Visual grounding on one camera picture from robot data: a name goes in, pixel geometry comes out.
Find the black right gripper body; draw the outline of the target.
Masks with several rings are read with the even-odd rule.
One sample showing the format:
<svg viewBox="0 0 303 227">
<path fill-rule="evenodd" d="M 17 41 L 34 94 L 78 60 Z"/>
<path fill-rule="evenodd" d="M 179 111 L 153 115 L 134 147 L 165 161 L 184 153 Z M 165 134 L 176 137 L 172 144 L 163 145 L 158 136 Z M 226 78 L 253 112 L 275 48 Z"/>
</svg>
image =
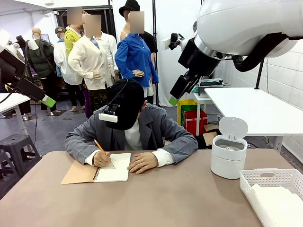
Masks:
<svg viewBox="0 0 303 227">
<path fill-rule="evenodd" d="M 188 40 L 178 60 L 190 73 L 199 76 L 209 76 L 220 63 L 220 60 L 212 58 L 199 50 L 194 43 L 194 38 Z"/>
</svg>

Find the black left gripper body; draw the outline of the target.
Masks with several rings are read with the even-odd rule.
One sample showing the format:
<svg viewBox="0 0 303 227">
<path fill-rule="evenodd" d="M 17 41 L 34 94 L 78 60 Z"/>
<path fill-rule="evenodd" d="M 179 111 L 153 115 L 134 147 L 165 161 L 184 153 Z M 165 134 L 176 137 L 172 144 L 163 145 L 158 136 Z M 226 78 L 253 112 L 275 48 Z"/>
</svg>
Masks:
<svg viewBox="0 0 303 227">
<path fill-rule="evenodd" d="M 0 53 L 1 83 L 11 83 L 15 86 L 24 85 L 25 64 L 9 50 Z"/>
</svg>

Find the person's right hand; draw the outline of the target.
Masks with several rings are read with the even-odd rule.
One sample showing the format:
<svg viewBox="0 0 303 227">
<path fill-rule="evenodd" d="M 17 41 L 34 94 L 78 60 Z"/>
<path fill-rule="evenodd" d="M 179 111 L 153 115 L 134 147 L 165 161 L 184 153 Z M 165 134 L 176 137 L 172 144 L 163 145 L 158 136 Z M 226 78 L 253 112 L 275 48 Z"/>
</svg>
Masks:
<svg viewBox="0 0 303 227">
<path fill-rule="evenodd" d="M 111 164 L 110 153 L 99 150 L 93 157 L 93 164 L 97 167 L 106 167 Z"/>
</svg>

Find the person's left hand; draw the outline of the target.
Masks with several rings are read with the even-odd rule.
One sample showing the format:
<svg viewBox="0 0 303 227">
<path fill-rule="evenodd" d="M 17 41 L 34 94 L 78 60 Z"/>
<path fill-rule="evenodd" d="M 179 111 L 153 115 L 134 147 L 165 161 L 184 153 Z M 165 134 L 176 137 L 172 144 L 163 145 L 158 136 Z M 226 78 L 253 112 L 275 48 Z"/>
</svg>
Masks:
<svg viewBox="0 0 303 227">
<path fill-rule="evenodd" d="M 157 167 L 158 164 L 159 162 L 152 152 L 143 152 L 135 155 L 135 158 L 130 162 L 127 170 L 130 173 L 138 175 L 149 169 Z"/>
</svg>

